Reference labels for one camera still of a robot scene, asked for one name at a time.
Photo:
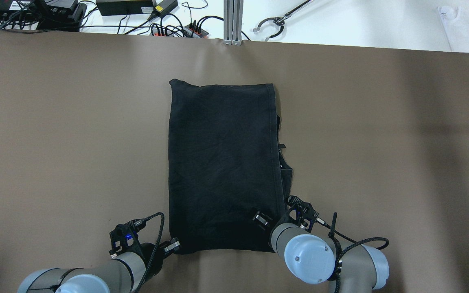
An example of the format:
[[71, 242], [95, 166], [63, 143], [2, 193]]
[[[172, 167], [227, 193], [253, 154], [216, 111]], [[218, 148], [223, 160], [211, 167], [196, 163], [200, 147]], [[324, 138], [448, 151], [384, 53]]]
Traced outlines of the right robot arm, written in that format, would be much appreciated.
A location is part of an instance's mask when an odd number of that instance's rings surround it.
[[385, 254], [368, 244], [388, 243], [372, 237], [344, 239], [312, 208], [295, 204], [280, 219], [257, 211], [253, 220], [268, 234], [270, 247], [287, 269], [302, 282], [329, 282], [334, 293], [371, 293], [383, 288], [390, 276]]

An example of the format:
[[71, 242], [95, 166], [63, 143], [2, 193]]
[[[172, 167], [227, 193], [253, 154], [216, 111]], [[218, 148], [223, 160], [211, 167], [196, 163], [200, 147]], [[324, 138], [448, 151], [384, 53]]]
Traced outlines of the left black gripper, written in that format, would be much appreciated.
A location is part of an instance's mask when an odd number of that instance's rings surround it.
[[178, 239], [171, 239], [165, 241], [155, 251], [154, 258], [151, 261], [150, 269], [161, 269], [164, 260], [170, 255], [174, 254], [176, 251], [180, 250], [181, 244]]

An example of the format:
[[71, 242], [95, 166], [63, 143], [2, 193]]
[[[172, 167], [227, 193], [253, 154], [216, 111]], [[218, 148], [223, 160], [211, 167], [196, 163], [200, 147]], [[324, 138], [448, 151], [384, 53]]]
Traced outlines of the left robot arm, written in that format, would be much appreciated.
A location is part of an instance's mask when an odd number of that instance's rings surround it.
[[165, 258], [181, 248], [177, 238], [163, 242], [151, 267], [134, 252], [113, 257], [96, 268], [50, 268], [34, 271], [18, 287], [19, 293], [133, 293], [157, 275]]

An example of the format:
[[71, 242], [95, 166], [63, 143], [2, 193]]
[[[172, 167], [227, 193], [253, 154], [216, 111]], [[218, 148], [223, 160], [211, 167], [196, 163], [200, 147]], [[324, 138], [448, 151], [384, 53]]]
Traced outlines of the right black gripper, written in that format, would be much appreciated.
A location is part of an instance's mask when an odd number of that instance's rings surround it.
[[271, 217], [264, 214], [259, 210], [254, 210], [253, 221], [259, 226], [260, 228], [265, 228], [265, 235], [267, 240], [270, 241], [272, 237], [272, 233], [274, 230], [282, 224], [288, 223], [287, 220], [272, 220]]

